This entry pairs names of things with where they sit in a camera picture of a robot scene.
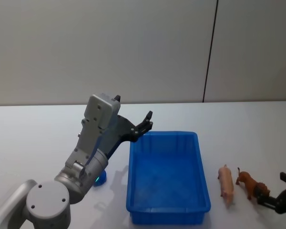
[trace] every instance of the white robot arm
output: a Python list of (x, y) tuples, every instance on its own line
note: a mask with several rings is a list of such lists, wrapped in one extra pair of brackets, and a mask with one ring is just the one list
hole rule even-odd
[(54, 181), (28, 180), (0, 207), (0, 229), (19, 229), (25, 220), (35, 229), (67, 229), (70, 204), (80, 202), (108, 165), (123, 141), (135, 142), (151, 130), (150, 111), (135, 126), (118, 115), (120, 96), (105, 94), (89, 98), (78, 143)]

